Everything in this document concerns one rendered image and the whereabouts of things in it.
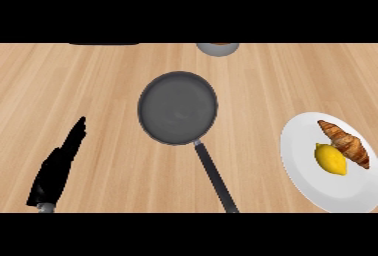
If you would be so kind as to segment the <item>brown croissant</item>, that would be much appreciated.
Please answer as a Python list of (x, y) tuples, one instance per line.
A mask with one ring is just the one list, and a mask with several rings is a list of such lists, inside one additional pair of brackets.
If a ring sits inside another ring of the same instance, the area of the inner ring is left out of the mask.
[(347, 133), (334, 123), (325, 120), (317, 121), (317, 125), (331, 139), (331, 145), (338, 149), (344, 157), (362, 168), (369, 168), (369, 155), (362, 145), (360, 139)]

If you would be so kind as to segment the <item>white plate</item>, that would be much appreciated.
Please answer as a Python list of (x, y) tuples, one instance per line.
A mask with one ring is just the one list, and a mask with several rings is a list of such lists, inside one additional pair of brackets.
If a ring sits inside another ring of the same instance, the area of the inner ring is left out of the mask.
[[(316, 144), (329, 144), (317, 121), (335, 124), (362, 142), (369, 168), (347, 162), (347, 174), (326, 172), (314, 159)], [(378, 206), (378, 156), (357, 130), (337, 117), (304, 112), (286, 122), (281, 132), (281, 159), (291, 181), (313, 204), (328, 212), (371, 212)]]

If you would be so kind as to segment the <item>yellow lemon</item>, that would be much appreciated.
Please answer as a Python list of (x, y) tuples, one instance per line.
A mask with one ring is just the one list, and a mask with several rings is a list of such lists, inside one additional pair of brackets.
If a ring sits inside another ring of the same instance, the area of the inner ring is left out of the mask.
[(316, 144), (314, 159), (322, 169), (335, 175), (347, 174), (347, 161), (338, 149), (328, 144)]

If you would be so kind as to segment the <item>black flat object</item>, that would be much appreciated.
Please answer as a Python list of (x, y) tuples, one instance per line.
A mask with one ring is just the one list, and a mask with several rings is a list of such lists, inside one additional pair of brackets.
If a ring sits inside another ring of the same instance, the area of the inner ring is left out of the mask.
[(71, 45), (78, 45), (78, 46), (131, 46), (131, 45), (137, 45), (140, 43), (78, 43), (78, 42), (71, 42)]

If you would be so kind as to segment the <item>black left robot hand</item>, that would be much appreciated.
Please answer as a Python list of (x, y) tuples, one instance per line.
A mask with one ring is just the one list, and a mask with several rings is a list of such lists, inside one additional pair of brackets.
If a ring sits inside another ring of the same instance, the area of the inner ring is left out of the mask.
[(27, 199), (28, 206), (37, 206), (41, 203), (56, 205), (84, 137), (86, 117), (81, 117), (68, 133), (62, 146), (53, 149), (41, 163)]

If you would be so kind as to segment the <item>dark grey frying pan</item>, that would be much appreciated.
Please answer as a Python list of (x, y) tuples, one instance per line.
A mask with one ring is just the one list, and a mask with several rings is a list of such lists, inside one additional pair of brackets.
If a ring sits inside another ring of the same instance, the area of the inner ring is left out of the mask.
[(146, 85), (137, 102), (139, 123), (148, 136), (171, 146), (193, 144), (224, 211), (238, 213), (230, 192), (201, 142), (214, 124), (217, 110), (217, 95), (210, 83), (186, 71), (159, 75)]

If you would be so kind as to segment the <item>grey bowl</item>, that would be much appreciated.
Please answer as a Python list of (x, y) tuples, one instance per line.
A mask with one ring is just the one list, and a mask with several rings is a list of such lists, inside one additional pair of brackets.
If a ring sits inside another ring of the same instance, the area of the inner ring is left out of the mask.
[(223, 57), (230, 55), (239, 48), (238, 43), (214, 44), (214, 43), (198, 43), (199, 50), (210, 56)]

